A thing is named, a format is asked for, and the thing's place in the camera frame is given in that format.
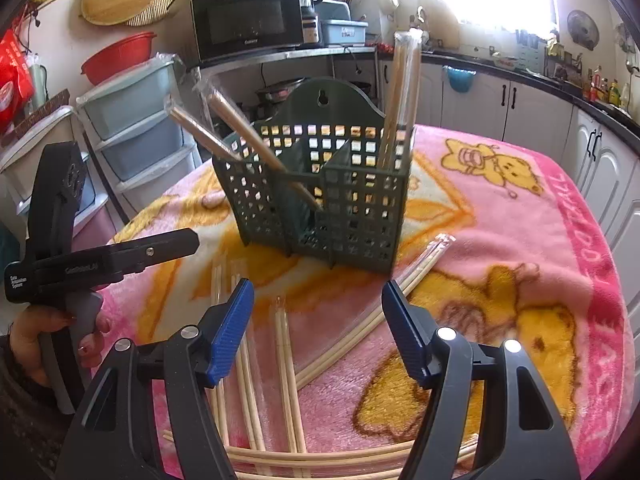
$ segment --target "yellow bear print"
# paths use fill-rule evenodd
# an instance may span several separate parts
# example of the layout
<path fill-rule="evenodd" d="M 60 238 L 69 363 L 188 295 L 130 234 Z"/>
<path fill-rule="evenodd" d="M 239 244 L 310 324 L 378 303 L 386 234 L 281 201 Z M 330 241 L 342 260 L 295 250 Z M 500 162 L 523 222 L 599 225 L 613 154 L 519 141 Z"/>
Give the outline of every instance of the yellow bear print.
<path fill-rule="evenodd" d="M 543 189 L 525 160 L 510 155 L 495 153 L 494 146 L 487 144 L 466 144 L 456 139 L 447 139 L 449 153 L 442 158 L 442 167 L 460 173 L 484 176 L 495 186 L 506 187 L 513 184 L 538 196 Z M 509 191 L 509 196 L 518 195 Z"/>
<path fill-rule="evenodd" d="M 434 270 L 410 296 L 426 308 L 439 325 L 451 326 L 469 341 L 499 346 L 518 339 L 549 387 L 564 423 L 575 415 L 575 321 L 562 304 L 522 304 L 519 288 L 535 282 L 539 268 L 521 264 L 515 269 L 493 266 L 482 283 L 469 283 Z M 397 351 L 391 352 L 365 388 L 353 414 L 361 434 L 387 436 L 394 442 L 415 438 L 429 399 L 404 370 Z M 473 382 L 465 437 L 479 433 L 482 383 Z"/>

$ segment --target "red plastic bag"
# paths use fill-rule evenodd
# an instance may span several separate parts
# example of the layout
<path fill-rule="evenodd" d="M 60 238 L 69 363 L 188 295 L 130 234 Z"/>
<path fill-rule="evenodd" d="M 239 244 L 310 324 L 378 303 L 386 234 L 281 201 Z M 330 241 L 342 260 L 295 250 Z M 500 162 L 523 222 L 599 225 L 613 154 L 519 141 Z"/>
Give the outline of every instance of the red plastic bag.
<path fill-rule="evenodd" d="M 32 96 L 29 68 L 10 29 L 0 41 L 0 136 Z"/>

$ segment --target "pink blanket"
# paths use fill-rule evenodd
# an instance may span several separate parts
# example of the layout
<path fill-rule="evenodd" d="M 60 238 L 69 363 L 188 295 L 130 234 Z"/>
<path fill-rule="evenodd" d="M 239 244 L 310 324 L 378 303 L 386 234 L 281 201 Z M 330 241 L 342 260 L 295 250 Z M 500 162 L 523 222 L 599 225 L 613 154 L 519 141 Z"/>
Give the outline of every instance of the pink blanket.
<path fill-rule="evenodd" d="M 384 277 L 244 247 L 210 164 L 140 213 L 116 241 L 186 226 L 200 236 L 196 254 L 127 276 L 103 291 L 105 309 L 116 321 L 108 346 L 121 336 L 140 344 L 162 340 L 198 322 L 211 304 L 212 272 L 222 269 L 228 293 L 233 269 L 244 269 L 256 288 L 248 339 L 264 441 L 267 450 L 288 451 L 274 298 L 281 297 L 288 311 L 295 369 L 302 377 L 372 311 Z M 587 476 L 628 420 L 634 349 L 607 243 L 580 193 L 546 156 L 420 126 L 394 276 L 439 232 L 458 241 L 410 301 L 470 340 L 499 345 L 519 339 L 548 384 Z M 161 384 L 156 386 L 162 433 L 170 426 Z M 248 447 L 235 372 L 225 380 L 225 397 L 230 444 Z M 404 372 L 385 323 L 302 386 L 298 397 L 310 453 L 409 441 L 427 401 Z M 482 387 L 475 384 L 467 436 L 478 432 L 481 404 Z M 173 444 L 161 438 L 161 446 L 167 471 L 180 475 Z M 319 469 L 314 475 L 388 471 L 402 460 Z M 258 469 L 234 465 L 238 471 Z"/>

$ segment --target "hand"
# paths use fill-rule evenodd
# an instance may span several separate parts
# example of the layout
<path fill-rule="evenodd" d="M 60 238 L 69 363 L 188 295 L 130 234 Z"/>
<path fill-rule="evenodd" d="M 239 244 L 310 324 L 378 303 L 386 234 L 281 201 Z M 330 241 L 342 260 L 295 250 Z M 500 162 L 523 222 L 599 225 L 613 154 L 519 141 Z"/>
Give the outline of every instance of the hand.
<path fill-rule="evenodd" d="M 49 378 L 42 366 L 38 335 L 41 332 L 52 333 L 72 325 L 76 318 L 68 312 L 42 305 L 30 305 L 15 319 L 9 336 L 9 346 L 15 360 L 22 365 L 27 374 L 42 386 L 49 386 Z M 80 341 L 78 355 L 84 368 L 99 366 L 102 362 L 100 352 L 104 349 L 104 337 L 111 330 L 111 322 L 98 313 L 95 319 L 95 332 L 86 335 Z"/>

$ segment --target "blue gripper pad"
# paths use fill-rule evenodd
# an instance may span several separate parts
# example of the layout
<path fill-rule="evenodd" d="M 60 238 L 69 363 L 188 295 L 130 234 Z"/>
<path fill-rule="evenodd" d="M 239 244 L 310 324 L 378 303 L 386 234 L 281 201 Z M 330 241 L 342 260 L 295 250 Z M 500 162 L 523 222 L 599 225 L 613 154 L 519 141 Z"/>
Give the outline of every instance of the blue gripper pad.
<path fill-rule="evenodd" d="M 382 288 L 382 311 L 407 374 L 424 387 L 431 376 L 429 344 L 438 325 L 426 309 L 407 303 L 395 280 Z"/>
<path fill-rule="evenodd" d="M 254 308 L 254 286 L 248 279 L 243 278 L 225 304 L 211 308 L 227 309 L 220 328 L 211 343 L 207 379 L 209 386 L 214 387 L 231 371 L 238 346 Z"/>

